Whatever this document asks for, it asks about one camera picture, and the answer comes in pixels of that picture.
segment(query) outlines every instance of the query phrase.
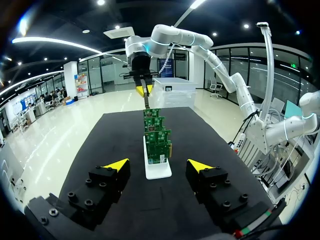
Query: black cable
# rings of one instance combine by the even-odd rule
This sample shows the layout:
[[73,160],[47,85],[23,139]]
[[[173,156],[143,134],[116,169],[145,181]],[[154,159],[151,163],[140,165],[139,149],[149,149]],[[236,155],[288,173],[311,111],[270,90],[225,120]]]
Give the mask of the black cable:
[[274,225],[274,226],[268,226],[268,227],[265,227],[265,228],[262,228],[260,230],[253,230],[251,232],[249,232],[248,234],[240,237],[239,239],[246,239],[246,238],[250,238],[254,235],[259,235],[259,234],[263,234],[267,231],[272,231],[272,230],[279,230],[279,229],[285,229],[288,225]]
[[255,112],[251,113],[249,116],[247,116],[247,117],[243,120],[243,123],[242,123],[241,127],[239,128],[238,132],[236,133],[234,139],[232,140],[232,142],[229,142],[229,143],[228,143],[229,145],[235,144],[236,137],[238,136],[238,134],[239,134],[240,130],[242,129],[242,127],[245,125],[246,121],[247,121],[249,118],[251,118],[250,121],[248,122],[248,124],[246,125],[243,133],[246,131],[246,129],[247,129],[249,123],[251,122],[252,118],[254,117],[254,115],[256,115],[256,114],[258,114],[258,113],[259,113],[259,111],[257,110],[257,111],[255,111]]

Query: air vent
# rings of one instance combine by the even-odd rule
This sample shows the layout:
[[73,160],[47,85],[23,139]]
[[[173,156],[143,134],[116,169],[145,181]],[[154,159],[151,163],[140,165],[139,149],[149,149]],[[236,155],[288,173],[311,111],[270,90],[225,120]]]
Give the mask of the air vent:
[[135,31],[132,28],[132,26],[128,26],[128,27],[122,27],[119,29],[113,29],[110,31],[105,31],[105,32],[103,32],[103,34],[105,34],[107,37],[109,37],[111,39],[118,39],[118,38],[134,36]]

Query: white pillar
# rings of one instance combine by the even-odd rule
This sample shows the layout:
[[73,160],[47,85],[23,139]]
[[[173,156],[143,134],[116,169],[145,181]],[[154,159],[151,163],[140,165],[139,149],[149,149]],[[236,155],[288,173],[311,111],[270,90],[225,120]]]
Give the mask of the white pillar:
[[205,80],[205,61],[198,55],[189,52],[189,81],[202,89]]
[[77,88],[75,75],[78,74],[78,66],[76,61],[70,61],[63,65],[65,89],[68,96],[74,98],[77,96]]

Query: white plastic box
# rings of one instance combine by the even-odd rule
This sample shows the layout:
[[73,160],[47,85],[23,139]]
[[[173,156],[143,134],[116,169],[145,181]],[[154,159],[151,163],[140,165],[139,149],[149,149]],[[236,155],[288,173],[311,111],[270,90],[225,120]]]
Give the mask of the white plastic box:
[[196,84],[178,77],[154,78],[149,96],[151,109],[190,107],[194,109]]

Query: person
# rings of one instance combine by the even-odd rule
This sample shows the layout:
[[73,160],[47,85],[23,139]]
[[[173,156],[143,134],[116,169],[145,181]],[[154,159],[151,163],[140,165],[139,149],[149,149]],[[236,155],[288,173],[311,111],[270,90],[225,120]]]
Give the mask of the person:
[[64,98],[66,98],[68,96],[65,86],[62,86],[62,95]]
[[3,123],[3,126],[4,126],[5,133],[6,133],[6,134],[9,134],[9,129],[8,129],[8,125],[7,125],[7,120],[6,120],[4,117],[2,118],[2,123]]

